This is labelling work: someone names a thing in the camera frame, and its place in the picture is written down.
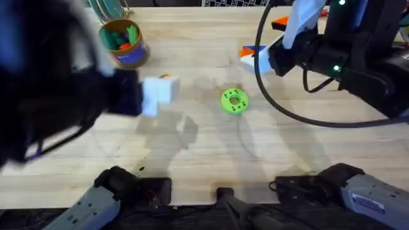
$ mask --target green toy gear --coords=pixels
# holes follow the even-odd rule
[[[235,98],[237,103],[231,103],[232,98]],[[231,88],[223,92],[221,102],[226,111],[239,114],[249,106],[249,97],[241,89]]]

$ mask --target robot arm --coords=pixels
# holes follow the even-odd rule
[[[409,192],[347,164],[333,165],[317,176],[279,176],[273,184],[283,204],[334,203],[394,229],[409,224]]]
[[[407,123],[409,49],[406,45],[394,42],[406,1],[393,1],[393,4],[385,0],[329,2],[330,13],[323,34],[319,34],[316,29],[323,1],[296,0],[283,39],[278,39],[260,53],[255,52],[252,60],[256,64],[256,78],[263,95],[280,112],[312,125],[364,128]],[[259,48],[262,24],[268,11],[277,6],[276,1],[270,1],[269,4],[259,25],[255,49]],[[295,66],[303,68],[305,89],[308,71],[327,76],[325,82],[337,81],[339,90],[345,89],[358,96],[389,119],[333,123],[294,114],[275,102],[265,89],[260,73],[269,69],[266,66],[273,68],[276,75],[281,77]]]
[[[169,178],[138,178],[114,166],[102,172],[94,185],[44,230],[98,230],[127,207],[168,205],[171,183]],[[156,196],[154,201],[147,200],[151,195],[146,192]]]

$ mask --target wooden tabletop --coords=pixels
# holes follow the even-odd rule
[[[0,176],[0,209],[71,206],[93,180],[114,165],[142,177],[173,180],[173,204],[208,204],[217,187],[233,187],[249,202],[274,202],[268,182],[277,175],[316,173],[338,162],[360,167],[409,190],[409,126],[343,130],[294,121],[263,98],[239,50],[252,45],[263,8],[134,8],[151,50],[142,77],[168,73],[181,80],[180,97],[157,118],[102,115],[83,137],[23,168],[7,165]],[[289,13],[276,8],[271,21]],[[95,16],[91,16],[98,27]],[[265,26],[263,43],[278,32]],[[310,84],[324,78],[310,74]],[[336,84],[310,95],[300,69],[264,76],[286,108],[326,121],[382,118]],[[223,111],[221,92],[241,85],[249,109]]]

